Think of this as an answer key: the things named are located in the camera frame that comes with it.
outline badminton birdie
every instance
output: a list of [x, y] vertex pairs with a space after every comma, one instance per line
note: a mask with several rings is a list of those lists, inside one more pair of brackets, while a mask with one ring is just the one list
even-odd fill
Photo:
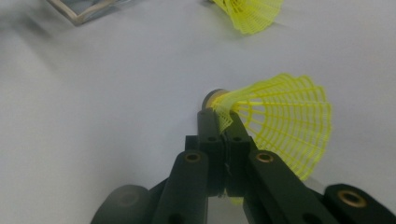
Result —
[[278, 154], [302, 180], [323, 155], [332, 130], [332, 108], [322, 87], [308, 76], [280, 74], [237, 91], [215, 91], [206, 102], [220, 131], [236, 112], [259, 149]]
[[213, 0], [242, 34], [256, 34], [273, 23], [283, 0]]

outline white table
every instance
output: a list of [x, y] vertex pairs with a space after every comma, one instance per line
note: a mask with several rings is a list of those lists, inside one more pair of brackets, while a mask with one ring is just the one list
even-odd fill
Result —
[[[90, 223], [108, 193], [165, 179], [206, 94], [308, 74], [333, 104], [308, 185], [348, 183], [396, 213], [396, 2], [285, 0], [240, 35], [201, 0], [135, 0], [74, 27], [45, 1], [0, 3], [0, 223]], [[246, 223], [211, 199], [208, 223]]]

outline yellow shuttlecock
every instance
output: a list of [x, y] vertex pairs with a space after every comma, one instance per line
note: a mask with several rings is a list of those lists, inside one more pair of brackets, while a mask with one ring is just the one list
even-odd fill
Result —
[[213, 0], [242, 34], [256, 34], [273, 23], [283, 0]]
[[207, 106], [220, 131], [236, 112], [259, 149], [278, 154], [302, 180], [320, 160], [332, 130], [332, 108], [322, 87], [308, 76], [280, 74], [237, 91], [218, 91]]

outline partially visible yellow shuttlecock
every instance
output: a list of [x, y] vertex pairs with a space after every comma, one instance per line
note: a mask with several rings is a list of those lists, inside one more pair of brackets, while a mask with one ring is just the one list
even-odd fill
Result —
[[273, 23], [283, 0], [213, 0], [242, 34], [256, 34]]
[[218, 94], [210, 107], [220, 131], [238, 113], [259, 149], [278, 154], [302, 180], [312, 173], [329, 141], [332, 108], [308, 76], [280, 74], [237, 91]]

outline yellow mesh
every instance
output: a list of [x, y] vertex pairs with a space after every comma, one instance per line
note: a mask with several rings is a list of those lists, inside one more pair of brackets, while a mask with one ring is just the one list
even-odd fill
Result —
[[256, 34], [273, 23], [283, 0], [214, 0], [242, 34]]
[[220, 131], [238, 113], [259, 149], [275, 152], [302, 180], [322, 157], [332, 130], [332, 108], [325, 92], [308, 76], [280, 74], [212, 103], [219, 115]]

